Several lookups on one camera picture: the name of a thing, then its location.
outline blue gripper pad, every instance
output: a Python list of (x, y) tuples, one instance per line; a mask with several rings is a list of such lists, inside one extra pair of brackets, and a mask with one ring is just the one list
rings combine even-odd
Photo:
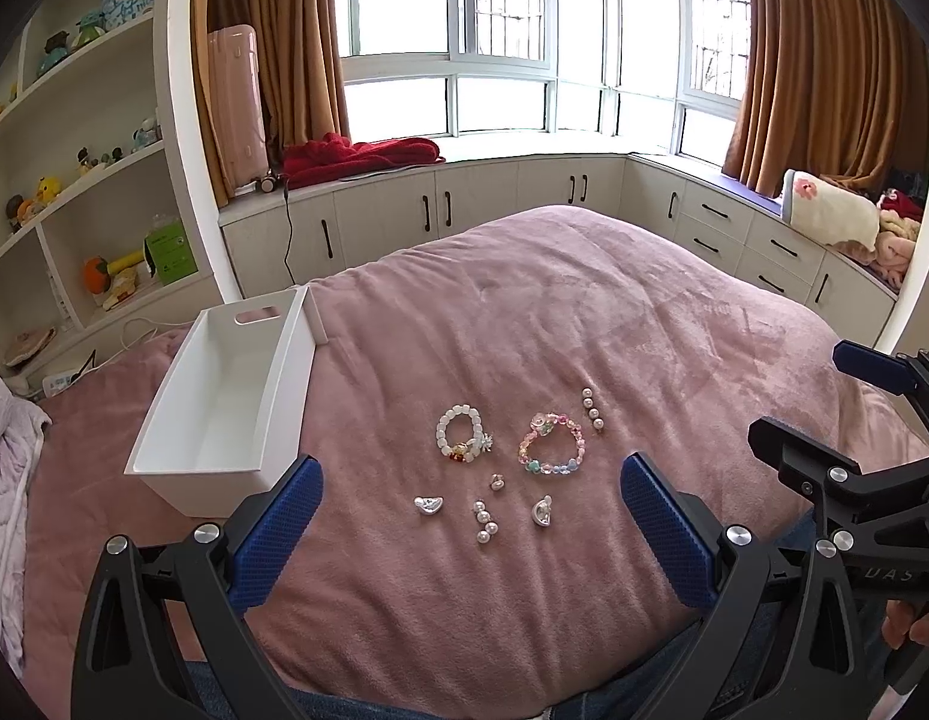
[(917, 381), (907, 365), (854, 341), (841, 341), (834, 347), (832, 358), (841, 373), (878, 386), (892, 395), (904, 395), (917, 389)]
[(324, 492), (321, 466), (314, 458), (301, 464), (267, 507), (254, 530), (235, 552), (228, 601), (237, 614), (267, 600), (285, 563), (311, 522)]
[(717, 603), (714, 555), (640, 455), (621, 466), (621, 498), (680, 602), (712, 608)]

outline silver ingot charm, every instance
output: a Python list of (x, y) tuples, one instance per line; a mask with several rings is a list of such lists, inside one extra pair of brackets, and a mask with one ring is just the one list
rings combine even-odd
[(425, 517), (430, 517), (432, 514), (441, 511), (441, 507), (444, 506), (444, 498), (415, 498), (414, 505), (417, 507), (418, 512), (424, 514)]
[(534, 504), (534, 507), (530, 510), (530, 515), (536, 525), (549, 528), (551, 526), (551, 497), (545, 495), (542, 500)]

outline orange toy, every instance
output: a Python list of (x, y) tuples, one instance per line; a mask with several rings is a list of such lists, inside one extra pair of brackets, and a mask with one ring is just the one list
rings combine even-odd
[(92, 257), (84, 263), (84, 286), (92, 295), (103, 295), (111, 286), (107, 262), (101, 257)]

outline pink bedspread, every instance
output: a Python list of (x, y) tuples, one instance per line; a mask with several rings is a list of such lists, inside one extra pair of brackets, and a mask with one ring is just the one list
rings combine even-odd
[[(600, 685), (687, 617), (621, 504), (621, 458), (650, 452), (679, 490), (769, 538), (805, 503), (751, 455), (752, 420), (776, 416), (866, 470), (927, 454), (882, 395), (834, 370), (837, 338), (813, 313), (589, 211), (514, 215), (344, 271), (314, 294), (331, 341), (314, 358), (301, 448), (324, 466), (324, 502), (269, 603), (247, 615), (300, 688), (448, 717), (533, 716)], [(122, 477), (182, 336), (47, 404), (25, 682), (53, 720), (68, 715), (103, 542), (187, 532)], [(584, 386), (602, 435), (584, 419)], [(434, 444), (456, 403), (480, 409), (495, 440), (467, 466)], [(586, 425), (571, 477), (530, 477), (517, 463), (528, 420), (547, 409)], [(572, 451), (557, 431), (537, 448), (554, 460)], [(506, 476), (501, 493), (488, 488), (494, 472)], [(530, 508), (546, 493), (554, 523), (542, 530)], [(421, 517), (416, 495), (443, 495), (444, 509)], [(501, 528), (486, 546), (477, 498)]]

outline red blanket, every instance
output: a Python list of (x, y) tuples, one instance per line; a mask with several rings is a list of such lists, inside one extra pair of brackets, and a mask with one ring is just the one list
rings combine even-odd
[(351, 143), (347, 138), (329, 132), (323, 140), (288, 146), (283, 172), (288, 176), (288, 187), (298, 189), (364, 172), (432, 165), (440, 161), (437, 143), (427, 138)]

